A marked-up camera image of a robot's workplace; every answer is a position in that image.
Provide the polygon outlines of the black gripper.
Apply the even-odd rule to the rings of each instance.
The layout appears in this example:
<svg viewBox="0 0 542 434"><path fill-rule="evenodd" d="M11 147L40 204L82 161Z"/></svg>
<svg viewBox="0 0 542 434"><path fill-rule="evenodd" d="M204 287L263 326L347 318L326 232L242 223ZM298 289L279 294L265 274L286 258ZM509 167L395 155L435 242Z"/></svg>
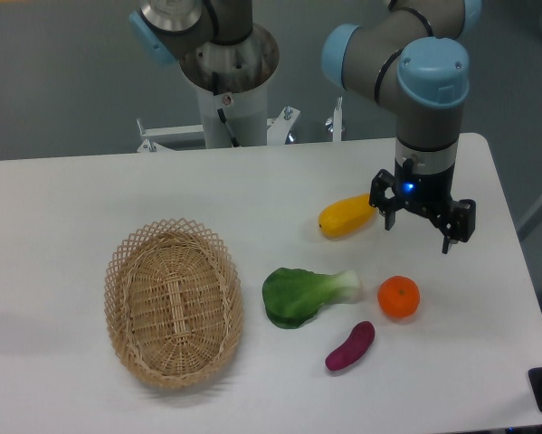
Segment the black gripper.
<svg viewBox="0 0 542 434"><path fill-rule="evenodd" d="M440 219L442 253L452 245L468 242L476 227L476 203L454 201L452 177L458 143L435 149L418 149L397 139L392 173L381 169L371 182L369 204L385 219L385 229L395 225L399 210L426 219Z"/></svg>

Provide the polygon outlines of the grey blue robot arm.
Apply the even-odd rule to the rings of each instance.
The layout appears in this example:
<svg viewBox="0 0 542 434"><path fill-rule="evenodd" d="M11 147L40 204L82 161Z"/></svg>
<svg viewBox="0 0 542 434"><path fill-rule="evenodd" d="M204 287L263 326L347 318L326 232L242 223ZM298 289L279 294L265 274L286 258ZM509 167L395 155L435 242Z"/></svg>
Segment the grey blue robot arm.
<svg viewBox="0 0 542 434"><path fill-rule="evenodd" d="M392 227L399 210L428 220L443 245L467 241L476 205L452 198L452 177L469 93L469 56L459 37L479 19L479 1L391 1L366 29L342 24L320 58L327 79L396 117L395 167L381 170L369 203ZM143 1L129 16L159 63L177 62L199 98L208 147L264 146L267 85L279 64L274 37L249 1Z"/></svg>

